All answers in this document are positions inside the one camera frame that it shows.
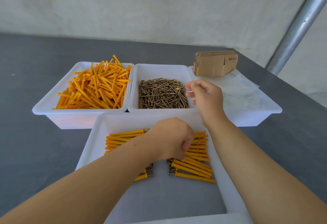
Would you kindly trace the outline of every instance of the metal pole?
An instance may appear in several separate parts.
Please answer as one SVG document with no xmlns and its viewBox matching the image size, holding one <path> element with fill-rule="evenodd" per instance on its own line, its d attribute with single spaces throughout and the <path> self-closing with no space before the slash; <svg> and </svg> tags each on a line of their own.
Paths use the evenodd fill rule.
<svg viewBox="0 0 327 224">
<path fill-rule="evenodd" d="M 274 75 L 280 73 L 302 38 L 305 36 L 305 33 L 325 6 L 326 2 L 327 0 L 305 1 L 292 26 L 285 34 L 275 54 L 266 67 L 268 71 Z"/>
</svg>

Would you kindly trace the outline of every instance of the flattened cardboard box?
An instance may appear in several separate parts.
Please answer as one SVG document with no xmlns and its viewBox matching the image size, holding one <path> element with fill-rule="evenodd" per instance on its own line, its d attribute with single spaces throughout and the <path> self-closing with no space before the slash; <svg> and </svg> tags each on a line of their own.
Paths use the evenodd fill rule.
<svg viewBox="0 0 327 224">
<path fill-rule="evenodd" d="M 237 61 L 235 51 L 197 52 L 193 72 L 195 76 L 219 77 L 236 69 Z"/>
</svg>

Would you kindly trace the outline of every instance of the table surface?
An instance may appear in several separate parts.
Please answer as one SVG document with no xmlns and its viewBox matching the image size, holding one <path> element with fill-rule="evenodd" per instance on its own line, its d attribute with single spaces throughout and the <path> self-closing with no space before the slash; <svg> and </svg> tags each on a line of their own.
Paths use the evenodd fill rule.
<svg viewBox="0 0 327 224">
<path fill-rule="evenodd" d="M 0 216 L 73 172 L 91 130 L 61 130 L 33 106 L 79 61 L 193 64 L 172 44 L 0 35 Z M 239 53 L 237 69 L 283 112 L 241 130 L 327 203 L 327 109 Z"/>
</svg>

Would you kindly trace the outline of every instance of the pile of yellow wall anchors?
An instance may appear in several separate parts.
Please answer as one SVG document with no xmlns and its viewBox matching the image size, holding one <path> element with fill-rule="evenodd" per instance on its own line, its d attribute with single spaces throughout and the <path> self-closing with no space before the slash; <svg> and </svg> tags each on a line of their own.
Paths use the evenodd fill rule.
<svg viewBox="0 0 327 224">
<path fill-rule="evenodd" d="M 200 161 L 210 161 L 207 154 L 207 141 L 208 137 L 205 134 L 206 131 L 195 133 L 195 139 L 190 146 L 189 150 L 185 152 L 186 161 L 182 162 L 177 159 L 168 159 L 169 175 L 175 175 L 176 177 L 190 178 L 195 180 L 201 180 L 206 182 L 215 183 L 212 179 L 213 170 L 209 165 L 206 165 Z M 180 173 L 178 170 L 183 170 L 192 174 Z"/>
<path fill-rule="evenodd" d="M 119 109 L 123 106 L 132 66 L 124 68 L 113 55 L 91 68 L 76 72 L 60 96 L 56 109 Z"/>
<path fill-rule="evenodd" d="M 106 155 L 110 151 L 125 144 L 130 139 L 143 135 L 145 132 L 147 132 L 147 130 L 141 129 L 141 130 L 122 132 L 122 133 L 109 134 L 109 136 L 106 137 L 107 138 L 106 151 L 104 154 Z M 149 176 L 153 176 L 153 163 L 150 164 L 147 168 L 145 168 L 134 181 L 146 179 Z"/>
</svg>

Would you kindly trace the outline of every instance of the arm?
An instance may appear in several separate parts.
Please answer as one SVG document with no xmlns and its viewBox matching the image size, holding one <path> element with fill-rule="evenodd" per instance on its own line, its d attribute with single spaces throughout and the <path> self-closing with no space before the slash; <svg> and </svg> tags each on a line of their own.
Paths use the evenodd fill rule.
<svg viewBox="0 0 327 224">
<path fill-rule="evenodd" d="M 219 87 L 195 81 L 186 88 L 255 223 L 327 223 L 327 205 L 228 120 Z"/>
<path fill-rule="evenodd" d="M 140 172 L 155 160 L 183 159 L 193 130 L 172 118 L 158 122 L 109 154 L 32 196 L 0 218 L 0 223 L 103 222 Z"/>
</svg>

